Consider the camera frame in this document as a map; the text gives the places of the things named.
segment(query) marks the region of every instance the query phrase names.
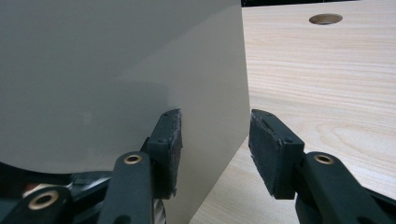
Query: gray panel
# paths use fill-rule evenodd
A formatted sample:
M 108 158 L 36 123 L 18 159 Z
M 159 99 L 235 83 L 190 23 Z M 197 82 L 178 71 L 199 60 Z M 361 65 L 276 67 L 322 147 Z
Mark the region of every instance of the gray panel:
M 240 2 L 1 1 L 0 160 L 111 170 L 181 108 L 169 223 L 186 223 L 248 133 Z

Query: light wood surface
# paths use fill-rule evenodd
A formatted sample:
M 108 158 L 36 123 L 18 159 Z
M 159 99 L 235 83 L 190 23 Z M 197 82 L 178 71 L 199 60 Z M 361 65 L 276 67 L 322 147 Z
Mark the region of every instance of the light wood surface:
M 319 26 L 308 19 L 342 15 Z M 252 108 L 281 118 L 305 152 L 341 159 L 369 189 L 396 199 L 396 1 L 244 8 Z M 237 151 L 191 220 L 298 223 L 294 201 L 268 194 L 250 158 Z

